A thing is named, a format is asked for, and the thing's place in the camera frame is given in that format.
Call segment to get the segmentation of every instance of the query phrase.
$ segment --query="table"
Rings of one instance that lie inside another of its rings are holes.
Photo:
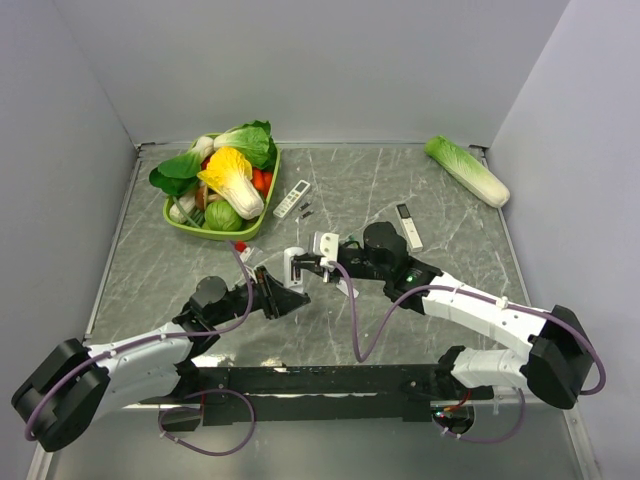
[[[179,149],[145,147],[113,256],[91,343],[108,343],[152,330],[176,315],[198,281],[218,275],[228,285],[242,275],[228,246],[188,236],[162,218],[164,195],[149,172]],[[479,150],[472,150],[476,155]],[[282,278],[282,251],[308,245],[314,231],[361,239],[374,221],[400,225],[394,211],[406,203],[424,244],[416,256],[488,293],[525,303],[509,242],[497,210],[458,184],[419,147],[285,148],[270,210],[299,179],[312,185],[315,213],[296,221],[268,212],[251,242]],[[308,278],[311,304],[267,321],[254,313],[217,342],[200,364],[235,366],[354,364],[348,299],[319,278]],[[360,342],[367,345],[390,305],[382,284],[357,281]],[[438,318],[397,311],[369,363],[433,363],[452,345],[496,347],[486,337]]]
[[[187,236],[162,218],[163,194],[148,184],[147,176],[179,151],[144,146],[140,152],[140,169],[92,318],[91,343],[120,340],[169,321],[205,276],[219,275],[229,284],[241,279],[227,246]],[[306,246],[316,230],[345,239],[360,238],[373,221],[388,220],[399,228],[393,207],[406,202],[425,246],[417,257],[488,293],[526,302],[500,213],[461,187],[419,146],[285,148],[282,155],[270,208],[303,178],[313,186],[309,198],[315,213],[299,223],[267,216],[252,243],[266,252],[267,268],[277,278],[285,247]],[[356,284],[360,338],[366,345],[390,302],[380,283]],[[310,305],[269,321],[254,313],[196,360],[203,366],[354,364],[346,297],[319,278],[309,279],[308,293]],[[461,344],[496,347],[452,322],[398,311],[368,363],[435,362],[450,346]],[[473,435],[478,437],[509,430],[518,413],[512,404],[503,404],[499,416],[492,415],[491,404],[476,408]],[[495,446],[442,439],[431,424],[399,419],[258,422],[241,452],[212,459],[159,440],[157,410],[129,408],[95,422],[81,441],[56,453],[47,479],[598,478],[585,474],[597,468],[586,433],[579,433],[579,416],[568,415],[573,417],[534,402],[520,434]],[[225,449],[246,428],[200,428],[189,439],[204,448]]]

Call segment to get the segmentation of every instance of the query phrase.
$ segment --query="leafy green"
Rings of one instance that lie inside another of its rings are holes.
[[[275,143],[271,138],[271,124],[255,120],[227,130],[213,140],[215,149],[233,147],[239,150],[256,168],[264,170],[275,163]]]
[[[202,160],[198,151],[189,150],[187,153],[162,162],[158,165],[158,171],[165,177],[191,178],[201,170]]]
[[[424,151],[488,205],[499,208],[509,200],[510,193],[507,187],[469,152],[446,137],[433,137],[425,144]]]
[[[167,195],[179,197],[198,184],[198,177],[170,178],[160,173],[157,168],[154,168],[149,173],[149,183]]]
[[[218,200],[207,206],[204,218],[211,230],[235,232],[242,227],[242,217],[226,200]]]

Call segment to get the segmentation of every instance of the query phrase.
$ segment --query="green cabbage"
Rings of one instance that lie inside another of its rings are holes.
[[[242,217],[226,200],[218,200],[207,206],[204,219],[211,230],[235,232],[242,228]]]
[[[271,138],[271,124],[255,120],[227,130],[213,139],[216,150],[233,147],[260,170],[272,167],[276,162],[276,145]]]

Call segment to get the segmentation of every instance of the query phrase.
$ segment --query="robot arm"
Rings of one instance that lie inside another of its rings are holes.
[[[369,225],[363,240],[363,246],[357,242],[341,245],[335,234],[316,233],[309,253],[292,258],[292,277],[299,276],[300,270],[308,270],[325,282],[337,282],[342,275],[332,266],[336,262],[351,278],[384,281],[383,292],[392,301],[416,287],[429,288],[406,298],[400,306],[458,323],[506,347],[488,351],[452,347],[439,363],[449,365],[454,378],[467,388],[526,386],[552,406],[573,407],[593,358],[565,329],[534,314],[544,310],[513,304],[507,298],[471,288],[409,256],[406,240],[389,222]],[[586,338],[571,310],[556,305],[546,313]]]
[[[245,312],[249,292],[254,298],[251,311],[263,310],[267,318],[278,318],[309,303],[303,293],[303,270],[326,283],[339,282],[344,279],[336,264],[349,277],[383,281],[384,294],[394,302],[423,287],[424,292],[404,298],[400,307],[451,320],[507,347],[449,349],[436,367],[445,372],[452,391],[460,384],[468,389],[526,385],[555,407],[575,404],[593,358],[571,334],[530,309],[514,314],[513,304],[505,308],[506,299],[467,287],[409,256],[405,239],[385,222],[365,229],[363,246],[354,241],[340,244],[336,234],[316,233],[308,252],[287,249],[284,285],[264,267],[253,271],[248,284],[232,290],[221,278],[207,277],[182,312],[154,332],[92,347],[75,339],[63,342],[16,391],[12,405],[25,422],[39,412],[32,435],[45,450],[59,450],[78,438],[94,418],[149,398],[179,397],[176,392],[188,390],[185,384],[193,385],[194,375],[197,383],[198,372],[190,360],[220,338],[218,325]],[[551,313],[584,335],[570,310],[556,306]],[[81,365],[86,367],[61,382]]]
[[[91,347],[77,339],[61,343],[14,393],[11,404],[27,422],[65,375],[88,364],[55,392],[33,425],[32,434],[44,449],[57,451],[94,419],[148,398],[171,395],[191,381],[195,367],[190,359],[218,341],[216,326],[242,315],[249,289],[252,311],[262,310],[266,318],[278,318],[310,301],[308,295],[283,287],[263,267],[256,269],[250,284],[230,291],[221,278],[207,277],[182,312],[153,332]]]

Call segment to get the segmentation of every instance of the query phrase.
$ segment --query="wire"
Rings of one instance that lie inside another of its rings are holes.
[[[200,447],[196,447],[195,445],[189,442],[185,442],[184,440],[170,434],[162,427],[162,420],[164,419],[165,415],[167,415],[169,412],[192,412],[193,410],[195,410],[189,407],[170,408],[169,410],[165,410],[164,412],[162,412],[158,416],[158,428],[160,429],[160,436],[163,438],[168,438],[174,443],[177,443],[178,445],[182,445],[183,447],[188,448],[189,450],[193,450],[194,452],[201,453],[202,455],[207,455],[209,457],[224,457],[226,455],[231,455],[232,453],[236,453],[238,450],[244,447],[247,443],[249,443],[249,440],[251,440],[251,436],[253,435],[253,432],[256,429],[256,411],[247,397],[245,397],[239,392],[236,392],[235,390],[229,390],[227,388],[212,388],[211,390],[204,390],[202,392],[191,393],[186,397],[184,397],[184,399],[187,400],[189,398],[197,397],[199,395],[207,395],[209,393],[223,393],[223,394],[227,393],[229,395],[234,395],[238,397],[240,400],[242,400],[249,408],[249,414],[251,415],[251,426],[249,427],[249,431],[245,435],[244,439],[238,445],[233,447],[231,450],[226,450],[224,452],[212,452],[210,450],[204,450]]]
[[[481,443],[484,445],[492,445],[492,444],[496,444],[496,443],[501,443],[501,442],[505,442],[507,440],[509,440],[510,438],[513,438],[522,428],[522,425],[524,424],[524,416],[525,416],[525,411],[527,409],[526,406],[526,402],[524,400],[524,393],[522,392],[521,389],[516,389],[516,391],[518,392],[518,398],[519,398],[519,402],[520,403],[520,413],[518,415],[518,420],[516,421],[515,425],[511,428],[511,430],[509,430],[507,433],[505,433],[504,435],[497,437],[497,438],[476,438],[476,437],[469,437],[467,435],[457,435],[455,433],[452,433],[451,431],[449,431],[448,429],[444,429],[442,428],[441,425],[438,424],[438,422],[433,422],[436,427],[438,427],[440,429],[440,432],[442,434],[444,434],[447,437],[450,438],[455,438],[456,440],[460,440],[461,442],[467,442],[467,443]]]
[[[412,288],[408,292],[403,293],[395,302],[393,302],[391,307],[389,307],[389,310],[387,310],[387,313],[385,313],[384,317],[382,318],[380,327],[378,328],[378,331],[376,332],[376,335],[374,336],[371,342],[371,345],[364,352],[364,354],[361,355],[360,345],[358,342],[358,317],[356,312],[355,296],[353,294],[353,281],[351,280],[351,277],[349,276],[349,273],[347,272],[347,270],[342,265],[340,265],[337,262],[329,262],[329,263],[340,271],[340,273],[344,277],[345,283],[347,284],[347,291],[349,293],[349,304],[351,307],[351,325],[352,325],[351,340],[353,343],[353,353],[356,357],[356,360],[360,363],[364,362],[367,358],[369,358],[369,355],[371,355],[371,352],[373,351],[376,344],[378,343],[378,340],[380,340],[382,330],[384,329],[385,325],[389,321],[389,318],[391,318],[391,314],[396,310],[396,308],[400,306],[402,302],[404,302],[407,298],[411,297],[412,295],[415,295],[416,293],[427,292],[430,290],[444,290],[447,292],[456,291],[456,294],[458,295],[466,295],[467,297],[475,298],[476,300],[480,300],[485,303],[495,304],[496,302],[494,298],[489,297],[488,295],[471,292],[469,290],[464,290],[462,288],[454,288],[448,285],[422,285],[420,287]],[[527,313],[527,314],[535,315],[537,317],[544,318],[545,320],[548,320],[549,322],[569,332],[573,336],[573,338],[575,338],[576,341],[587,352],[589,352],[589,355],[591,355],[591,358],[593,359],[598,369],[598,373],[600,374],[600,378],[598,379],[598,383],[596,384],[596,386],[593,388],[590,388],[589,390],[582,390],[580,392],[580,395],[595,395],[596,393],[600,392],[604,388],[607,382],[607,373],[604,369],[604,364],[602,363],[602,359],[598,356],[595,348],[593,348],[593,345],[591,345],[589,340],[587,340],[584,335],[578,332],[578,330],[576,330],[568,323],[564,322],[563,320],[560,320],[559,318],[551,315],[548,312],[543,312],[540,310],[535,310],[533,308],[523,307],[522,305],[516,305],[511,303],[508,303],[506,308],[509,310],[514,310],[516,312]]]
[[[211,332],[173,332],[173,333],[167,333],[167,334],[158,334],[158,335],[149,335],[148,337],[143,337],[143,338],[139,338],[137,340],[133,340],[129,343],[125,343],[124,345],[121,345],[119,347],[115,347],[112,350],[103,352],[103,353],[99,353],[98,355],[96,355],[95,357],[89,358],[87,360],[85,360],[84,362],[82,362],[80,365],[78,365],[77,367],[71,369],[66,375],[64,375],[57,383],[55,383],[51,389],[45,394],[44,397],[42,397],[42,400],[40,400],[40,403],[38,403],[38,405],[36,405],[36,407],[33,409],[33,412],[31,413],[31,416],[29,416],[29,419],[27,420],[27,423],[25,425],[25,429],[24,429],[24,437],[30,441],[33,442],[36,439],[36,437],[33,435],[33,426],[36,423],[36,420],[38,419],[38,417],[40,416],[40,414],[42,413],[42,410],[44,409],[44,407],[49,403],[49,401],[51,401],[51,399],[54,397],[54,395],[56,393],[58,393],[58,391],[60,391],[60,389],[71,379],[76,378],[76,376],[78,376],[83,370],[85,370],[87,367],[90,367],[91,365],[98,363],[102,360],[105,360],[109,357],[111,357],[112,355],[116,355],[118,353],[122,353],[122,352],[126,352],[128,350],[131,350],[132,348],[135,347],[139,347],[140,345],[146,345],[147,343],[151,343],[151,342],[155,342],[157,340],[162,341],[163,339],[166,338],[184,338],[184,337],[211,337],[213,335],[220,335],[222,333],[228,333],[232,330],[235,330],[236,328],[238,328],[240,325],[242,325],[245,320],[247,319],[247,317],[249,316],[249,314],[251,313],[251,309],[253,308],[253,288],[251,288],[251,278],[249,277],[249,272],[247,272],[247,268],[244,266],[244,263],[242,262],[242,260],[240,259],[240,255],[238,254],[238,252],[236,252],[233,243],[231,242],[227,242],[227,244],[229,245],[229,247],[231,248],[231,252],[233,253],[233,256],[236,259],[236,262],[238,262],[238,265],[240,266],[240,270],[242,271],[242,275],[244,276],[244,279],[247,283],[247,285],[249,286],[249,288],[247,288],[248,290],[248,299],[247,299],[247,308],[245,309],[244,313],[242,314],[242,317],[240,317],[240,319],[234,323],[233,325],[226,327],[226,328],[221,328],[219,330],[214,330]]]
[[[467,393],[464,396],[464,398],[462,400],[460,400],[460,402],[457,405],[453,405],[451,407],[445,407],[444,411],[445,412],[455,412],[456,410],[460,409],[460,407],[462,407],[465,403],[467,403],[470,398],[471,398],[471,389],[468,389]]]

